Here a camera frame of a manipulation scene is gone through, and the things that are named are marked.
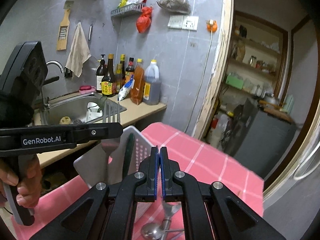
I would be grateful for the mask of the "left hand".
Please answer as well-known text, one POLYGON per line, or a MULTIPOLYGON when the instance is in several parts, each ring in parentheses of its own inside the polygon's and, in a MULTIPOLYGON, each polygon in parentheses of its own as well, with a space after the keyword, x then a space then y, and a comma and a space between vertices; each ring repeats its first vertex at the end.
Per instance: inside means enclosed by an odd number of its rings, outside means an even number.
POLYGON ((18 192, 17 204, 25 208, 35 207, 41 195, 42 173, 37 156, 28 162, 26 176, 19 181, 18 176, 1 160, 1 206, 7 201, 3 184, 15 186, 18 192))

